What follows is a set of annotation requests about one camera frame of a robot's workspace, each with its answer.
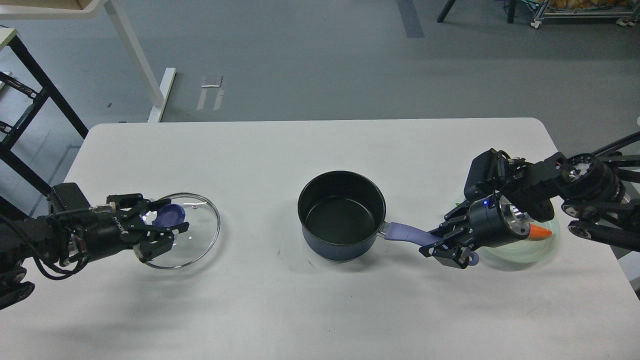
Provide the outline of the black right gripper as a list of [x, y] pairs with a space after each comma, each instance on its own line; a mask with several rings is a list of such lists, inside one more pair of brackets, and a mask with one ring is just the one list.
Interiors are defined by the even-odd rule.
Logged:
[[457, 269], [476, 266], [472, 248], [500, 248], [530, 236], [531, 218], [502, 194], [464, 200], [445, 214], [432, 236], [419, 244], [425, 258]]

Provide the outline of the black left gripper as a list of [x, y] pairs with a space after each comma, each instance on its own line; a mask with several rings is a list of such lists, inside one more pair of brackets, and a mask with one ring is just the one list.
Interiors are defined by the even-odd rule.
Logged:
[[75, 216], [75, 227], [81, 232], [79, 237], [90, 261], [133, 248], [138, 260], [146, 264], [171, 251], [176, 234], [183, 234], [190, 227], [189, 222], [157, 227], [162, 224], [163, 208], [170, 205], [169, 198], [153, 200], [141, 193], [110, 194], [106, 204], [110, 206], [108, 212]]

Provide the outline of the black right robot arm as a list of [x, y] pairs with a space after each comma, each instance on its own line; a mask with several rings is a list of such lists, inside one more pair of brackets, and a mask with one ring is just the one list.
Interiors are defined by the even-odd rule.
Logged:
[[529, 162], [490, 148], [471, 162], [464, 201], [430, 231], [434, 240], [419, 248], [426, 258], [465, 269], [478, 262], [475, 251], [530, 237], [531, 223], [554, 218], [553, 198], [572, 218], [570, 233], [581, 239], [639, 251], [639, 201], [626, 200], [626, 182], [638, 183], [638, 155], [620, 149], [639, 140], [633, 133], [595, 153], [565, 157], [556, 152]]

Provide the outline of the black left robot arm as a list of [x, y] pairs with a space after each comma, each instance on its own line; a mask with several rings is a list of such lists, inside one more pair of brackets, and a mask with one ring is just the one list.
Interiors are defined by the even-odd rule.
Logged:
[[141, 194], [108, 196], [105, 205], [82, 203], [23, 220], [1, 217], [1, 308], [27, 299], [35, 285], [25, 281], [27, 259], [49, 280], [61, 281], [89, 263], [131, 250], [142, 264], [172, 250], [188, 231], [183, 210], [170, 199]]

